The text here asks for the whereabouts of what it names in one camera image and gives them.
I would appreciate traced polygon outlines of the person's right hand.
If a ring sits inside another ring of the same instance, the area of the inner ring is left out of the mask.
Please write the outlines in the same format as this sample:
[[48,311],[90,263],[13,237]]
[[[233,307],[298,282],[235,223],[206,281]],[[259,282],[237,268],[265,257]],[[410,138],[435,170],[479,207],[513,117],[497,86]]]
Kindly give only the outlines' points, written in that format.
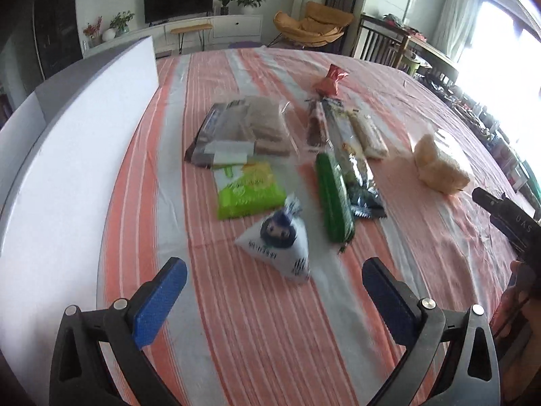
[[540,404],[540,279],[514,260],[491,320],[503,405]]

